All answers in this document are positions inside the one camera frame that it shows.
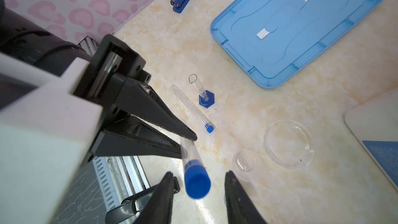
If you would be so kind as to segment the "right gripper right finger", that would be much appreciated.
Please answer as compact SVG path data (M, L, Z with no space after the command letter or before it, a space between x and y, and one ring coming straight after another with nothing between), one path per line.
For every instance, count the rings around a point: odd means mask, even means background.
M226 173L224 188L229 224L267 223L252 203L233 171Z

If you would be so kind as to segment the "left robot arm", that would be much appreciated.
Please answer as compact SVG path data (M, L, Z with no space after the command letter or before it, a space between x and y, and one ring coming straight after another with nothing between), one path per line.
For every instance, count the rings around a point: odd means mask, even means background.
M182 123L149 85L145 60L126 43L105 35L93 56L1 4L1 52L53 75L76 58L89 62L74 94L103 108L99 128L83 162L95 157L155 155L181 158L180 146L157 130L191 141Z

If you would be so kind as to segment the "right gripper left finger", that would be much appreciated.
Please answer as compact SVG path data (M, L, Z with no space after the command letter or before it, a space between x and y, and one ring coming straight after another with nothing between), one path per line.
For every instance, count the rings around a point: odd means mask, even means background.
M174 194L174 175L167 172L134 224L170 224Z

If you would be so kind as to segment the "blue cap test tube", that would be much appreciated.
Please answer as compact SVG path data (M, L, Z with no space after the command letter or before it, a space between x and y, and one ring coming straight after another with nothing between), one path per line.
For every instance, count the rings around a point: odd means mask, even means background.
M195 142L180 138L184 185L187 195L192 199L202 199L211 189L211 181L203 165Z
M172 92L178 97L181 103L202 123L208 133L215 130L215 125L205 114L200 111L194 103L175 85L171 85Z

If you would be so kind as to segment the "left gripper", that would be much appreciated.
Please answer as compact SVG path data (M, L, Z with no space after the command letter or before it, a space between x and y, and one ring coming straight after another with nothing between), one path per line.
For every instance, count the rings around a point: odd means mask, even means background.
M148 85L151 75L146 61L129 45L111 34L104 36L84 72L74 95L148 121L192 141L196 133L179 120ZM131 116L103 128L82 160L96 157L161 156L182 158L178 143Z

